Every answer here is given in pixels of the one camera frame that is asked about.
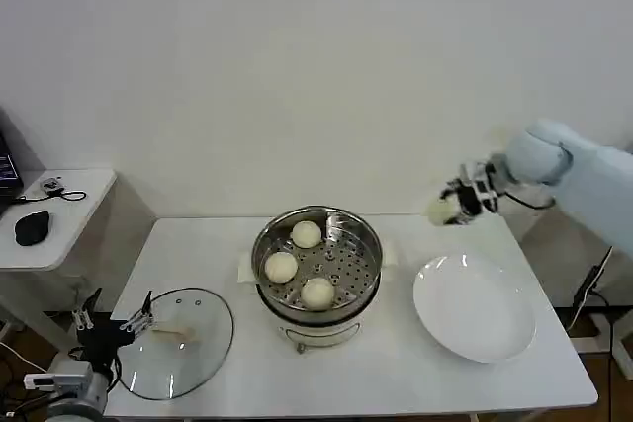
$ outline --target table leg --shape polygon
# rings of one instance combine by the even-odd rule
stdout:
[[[67,352],[78,346],[77,340],[44,314],[35,299],[20,290],[19,286],[4,285],[0,292],[0,306],[42,336],[57,350]]]
[[[530,422],[543,415],[545,412],[547,412],[547,409],[506,412],[495,417],[493,422]]]

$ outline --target white wall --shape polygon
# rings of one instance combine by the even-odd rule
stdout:
[[[630,0],[0,0],[10,120],[157,215],[420,211],[535,118],[627,142],[631,71]]]

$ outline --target electric cable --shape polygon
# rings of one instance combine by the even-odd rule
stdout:
[[[44,368],[42,368],[40,365],[34,363],[33,361],[27,360],[24,356],[22,356],[20,353],[18,353],[16,350],[14,350],[13,348],[11,348],[9,345],[7,345],[6,343],[0,341],[0,345],[4,346],[7,350],[9,350],[11,353],[13,353],[14,355],[16,355],[18,358],[20,358],[22,361],[24,361],[25,363],[30,364],[31,366],[33,366],[34,368],[37,368],[38,370],[40,370],[42,373],[45,373],[46,370]]]
[[[528,202],[525,202],[521,198],[518,198],[509,192],[505,192],[504,195],[506,195],[508,198],[510,198],[514,202],[519,203],[520,205],[523,205],[526,208],[530,208],[531,210],[537,210],[537,211],[548,210],[549,208],[553,208],[556,205],[556,200],[554,200],[553,198],[549,201],[549,203],[546,203],[545,205],[531,205]]]
[[[61,192],[56,195],[47,195],[42,198],[27,198],[18,197],[11,202],[11,205],[24,205],[26,203],[45,202],[46,200],[52,200],[53,198],[61,198],[67,202],[80,202],[84,200],[88,194],[86,192]]]
[[[611,305],[609,304],[609,302],[607,301],[607,299],[599,292],[597,291],[591,291],[592,295],[597,296],[600,300],[602,300],[602,302],[604,303],[604,306],[607,308],[607,310],[609,310],[611,308]],[[608,422],[611,422],[611,415],[613,413],[613,391],[612,391],[612,382],[611,382],[611,366],[612,366],[612,360],[613,360],[613,323],[611,322],[611,320],[606,317],[606,320],[609,322],[609,357],[607,359],[607,371],[606,371],[606,376],[608,377],[608,382],[607,382],[607,392],[608,392]]]
[[[583,281],[583,283],[577,290],[576,292],[577,295],[578,295],[578,292],[580,291],[583,292],[582,298],[577,303],[576,302],[577,297],[576,296],[574,297],[574,307],[576,308],[576,312],[574,314],[574,317],[572,318],[571,323],[567,327],[567,331],[570,331],[576,324],[576,320],[578,320],[578,317],[581,314],[581,310],[583,310],[585,303],[587,303],[587,298],[589,294],[593,292],[593,289],[595,289],[595,286],[597,285],[597,281],[599,281],[600,277],[602,277],[602,274],[604,274],[604,268],[606,267],[606,263],[611,258],[612,254],[613,254],[613,246],[609,246],[609,248],[606,251],[606,254],[604,254],[604,257],[602,257],[600,264],[597,266],[593,266],[589,270],[588,275],[585,277],[585,280]],[[586,285],[586,281],[590,278],[591,275],[593,275],[593,277],[587,282],[587,285]]]

